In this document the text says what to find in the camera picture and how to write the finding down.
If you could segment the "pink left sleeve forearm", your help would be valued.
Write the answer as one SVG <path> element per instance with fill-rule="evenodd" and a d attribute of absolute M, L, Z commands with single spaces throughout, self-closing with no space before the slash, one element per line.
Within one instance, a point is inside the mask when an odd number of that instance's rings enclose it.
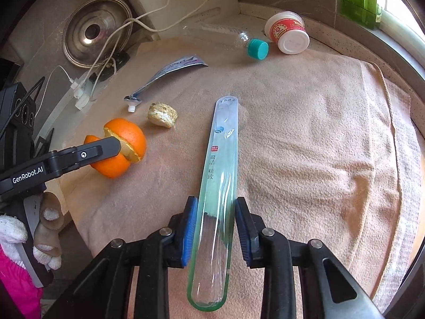
<path fill-rule="evenodd" d="M 1 308 L 13 305 L 22 318 L 41 318 L 42 288 L 36 288 L 28 271 L 14 263 L 1 249 Z"/>

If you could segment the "white gloved left hand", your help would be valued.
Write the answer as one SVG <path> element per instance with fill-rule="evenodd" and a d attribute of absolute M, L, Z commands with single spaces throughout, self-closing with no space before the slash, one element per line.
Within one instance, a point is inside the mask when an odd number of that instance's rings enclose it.
<path fill-rule="evenodd" d="M 35 229 L 32 253 L 35 260 L 53 270 L 61 268 L 62 248 L 59 241 L 59 230 L 62 228 L 64 216 L 59 199 L 51 192 L 44 192 L 40 203 L 40 221 Z M 4 254 L 16 265 L 25 268 L 24 262 L 16 249 L 28 238 L 24 223 L 16 217 L 1 216 L 1 248 Z"/>

